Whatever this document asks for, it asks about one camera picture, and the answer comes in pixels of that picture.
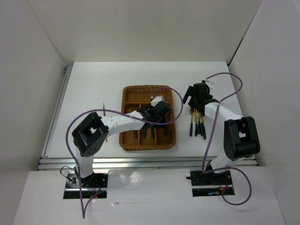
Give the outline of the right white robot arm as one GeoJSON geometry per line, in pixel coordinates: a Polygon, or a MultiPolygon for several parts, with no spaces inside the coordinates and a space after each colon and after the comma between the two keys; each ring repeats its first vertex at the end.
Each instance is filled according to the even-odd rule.
{"type": "Polygon", "coordinates": [[[251,116],[243,117],[222,106],[222,100],[216,100],[210,94],[210,86],[203,81],[189,86],[183,98],[194,111],[203,117],[213,119],[211,134],[217,124],[223,128],[223,151],[205,168],[205,180],[214,184],[221,173],[230,170],[237,162],[260,152],[260,142],[255,120],[251,116]]]}

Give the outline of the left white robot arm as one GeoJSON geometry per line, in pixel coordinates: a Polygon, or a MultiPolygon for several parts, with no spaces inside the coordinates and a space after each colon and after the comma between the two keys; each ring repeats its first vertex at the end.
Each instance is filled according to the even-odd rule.
{"type": "Polygon", "coordinates": [[[171,113],[170,106],[165,101],[159,101],[131,113],[119,116],[100,117],[91,112],[72,132],[76,146],[75,167],[76,182],[82,187],[92,184],[94,178],[93,158],[100,150],[105,139],[127,131],[139,131],[153,126],[152,123],[166,123],[171,113]]]}

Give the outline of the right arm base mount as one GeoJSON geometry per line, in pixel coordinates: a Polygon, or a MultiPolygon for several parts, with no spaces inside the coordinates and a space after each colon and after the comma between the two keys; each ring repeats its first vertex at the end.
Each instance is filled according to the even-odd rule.
{"type": "Polygon", "coordinates": [[[235,195],[233,181],[229,171],[223,173],[204,174],[201,171],[191,171],[186,177],[191,181],[193,197],[235,195]]]}

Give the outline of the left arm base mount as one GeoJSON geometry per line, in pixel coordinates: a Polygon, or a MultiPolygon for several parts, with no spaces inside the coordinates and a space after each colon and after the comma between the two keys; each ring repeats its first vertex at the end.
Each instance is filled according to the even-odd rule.
{"type": "MultiPolygon", "coordinates": [[[[80,199],[79,179],[75,169],[63,166],[60,174],[66,179],[63,199],[80,199]]],[[[91,178],[82,181],[82,198],[107,198],[108,172],[96,172],[91,178]]]]}

